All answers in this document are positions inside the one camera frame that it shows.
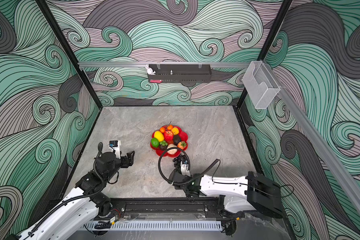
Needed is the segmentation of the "cream fake pear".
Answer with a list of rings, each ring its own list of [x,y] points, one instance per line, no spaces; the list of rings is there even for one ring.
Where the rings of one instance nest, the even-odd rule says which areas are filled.
[[[169,144],[167,147],[167,153],[169,155],[175,155],[178,152],[177,146],[174,144]]]

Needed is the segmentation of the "red fake wrinkled fruit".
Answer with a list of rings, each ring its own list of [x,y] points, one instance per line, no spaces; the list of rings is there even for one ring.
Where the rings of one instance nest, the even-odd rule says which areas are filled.
[[[164,132],[165,141],[169,143],[174,138],[174,133],[171,130],[166,130]]]

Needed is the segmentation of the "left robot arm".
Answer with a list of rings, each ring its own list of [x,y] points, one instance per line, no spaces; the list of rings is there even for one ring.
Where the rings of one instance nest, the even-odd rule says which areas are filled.
[[[9,240],[66,240],[96,216],[112,218],[111,199],[102,193],[122,168],[134,164],[135,151],[121,156],[119,150],[98,152],[93,168],[84,175],[69,194],[37,223]]]

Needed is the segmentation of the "dark purple fake grapes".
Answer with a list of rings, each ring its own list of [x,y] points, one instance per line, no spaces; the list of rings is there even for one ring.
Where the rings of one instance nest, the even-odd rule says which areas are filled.
[[[185,155],[179,155],[176,158],[173,159],[174,167],[176,169],[181,169],[181,167],[184,165],[186,170],[188,168],[188,158]]]

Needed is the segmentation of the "red flower-shaped fruit bowl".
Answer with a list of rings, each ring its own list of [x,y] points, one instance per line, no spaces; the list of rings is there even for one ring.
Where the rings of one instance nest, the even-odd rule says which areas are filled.
[[[187,133],[185,133],[184,131],[182,131],[182,129],[180,128],[180,127],[178,127],[178,126],[174,126],[174,127],[177,127],[179,130],[180,130],[180,133],[178,134],[181,138],[182,138],[182,141],[185,141],[185,142],[187,142],[187,140],[188,140],[188,135],[187,135]],[[156,151],[156,154],[160,157],[161,155],[162,155],[162,153],[164,152],[164,151],[161,151],[161,150],[159,150],[159,148],[153,148],[152,147],[152,145],[151,145],[151,143],[150,143],[150,147],[153,149],[153,150],[155,150]]]

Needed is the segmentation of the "white rabbit figurine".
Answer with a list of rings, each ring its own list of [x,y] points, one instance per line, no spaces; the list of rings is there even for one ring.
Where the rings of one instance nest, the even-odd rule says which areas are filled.
[[[146,69],[148,75],[155,75],[156,74],[156,72],[149,65],[146,65],[145,69]]]

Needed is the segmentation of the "aluminium wall rail right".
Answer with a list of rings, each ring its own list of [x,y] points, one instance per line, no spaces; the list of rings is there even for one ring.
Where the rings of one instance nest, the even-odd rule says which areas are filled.
[[[329,146],[327,141],[320,135],[317,128],[307,116],[308,109],[304,102],[302,93],[292,94],[289,86],[275,73],[271,66],[265,63],[266,69],[271,74],[274,85],[280,90],[278,94],[283,99],[291,114],[301,126],[308,140],[312,143],[319,157],[324,161],[328,169],[332,172],[343,191],[354,205],[360,216],[360,186],[355,179],[343,166],[341,160]]]

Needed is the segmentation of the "red fake strawberry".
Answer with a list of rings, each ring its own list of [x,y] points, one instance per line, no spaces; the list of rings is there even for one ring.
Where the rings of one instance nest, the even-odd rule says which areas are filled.
[[[187,142],[185,142],[185,141],[181,141],[181,142],[179,142],[179,143],[177,144],[177,147],[180,148],[181,150],[186,149],[187,146],[188,146],[188,144],[187,144]]]

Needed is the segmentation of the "aluminium wall rail back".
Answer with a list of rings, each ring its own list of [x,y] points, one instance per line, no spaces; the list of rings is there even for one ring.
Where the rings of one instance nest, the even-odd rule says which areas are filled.
[[[210,65],[211,68],[244,68],[250,65],[250,62],[112,62],[112,61],[85,61],[78,62],[80,68],[144,68],[146,65]]]

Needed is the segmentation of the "green fake lime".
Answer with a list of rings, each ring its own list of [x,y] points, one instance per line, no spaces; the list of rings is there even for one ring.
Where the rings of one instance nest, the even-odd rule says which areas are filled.
[[[158,139],[156,139],[156,138],[152,138],[152,139],[151,139],[151,145],[152,145],[153,148],[156,149],[156,148],[159,147],[160,141],[159,141]]]

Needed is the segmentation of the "dark brown fake avocado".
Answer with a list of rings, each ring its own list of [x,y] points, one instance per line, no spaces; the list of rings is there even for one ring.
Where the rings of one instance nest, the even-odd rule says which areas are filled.
[[[161,141],[159,143],[159,150],[165,151],[167,149],[167,147],[168,147],[168,143],[166,141]]]

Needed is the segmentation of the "aluminium wall rail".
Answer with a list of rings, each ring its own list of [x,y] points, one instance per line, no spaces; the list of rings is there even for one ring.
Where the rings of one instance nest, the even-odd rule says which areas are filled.
[[[144,68],[146,65],[210,65],[211,68],[244,68],[250,65],[250,62],[112,62],[112,61],[85,61],[78,62],[80,68]]]
[[[332,172],[343,191],[354,205],[360,216],[360,186],[355,179],[343,166],[341,160],[329,146],[327,141],[320,135],[317,128],[307,116],[308,109],[304,102],[302,93],[292,94],[289,86],[275,73],[271,66],[265,63],[266,69],[271,74],[274,85],[280,90],[278,94],[283,99],[291,114],[301,126],[308,140],[312,143],[319,157],[324,161],[328,169]]]

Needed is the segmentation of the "clear acrylic wall box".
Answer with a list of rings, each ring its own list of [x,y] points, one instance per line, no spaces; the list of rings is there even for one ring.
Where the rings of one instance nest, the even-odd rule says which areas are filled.
[[[280,91],[271,66],[263,61],[252,61],[243,76],[243,84],[255,109],[267,109]]]

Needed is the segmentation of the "yellow fake lemon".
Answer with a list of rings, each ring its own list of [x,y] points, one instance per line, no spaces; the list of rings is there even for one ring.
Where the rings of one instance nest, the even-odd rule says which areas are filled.
[[[154,138],[157,139],[159,142],[162,142],[162,141],[165,140],[165,137],[164,137],[163,133],[160,132],[160,131],[155,131],[154,132]]]

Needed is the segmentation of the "small yellow fake pear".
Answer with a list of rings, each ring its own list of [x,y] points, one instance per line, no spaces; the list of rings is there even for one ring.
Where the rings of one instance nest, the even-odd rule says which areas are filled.
[[[171,132],[172,132],[173,135],[175,136],[175,135],[178,135],[178,134],[180,133],[180,130],[179,130],[177,127],[173,127],[173,128],[171,129]]]

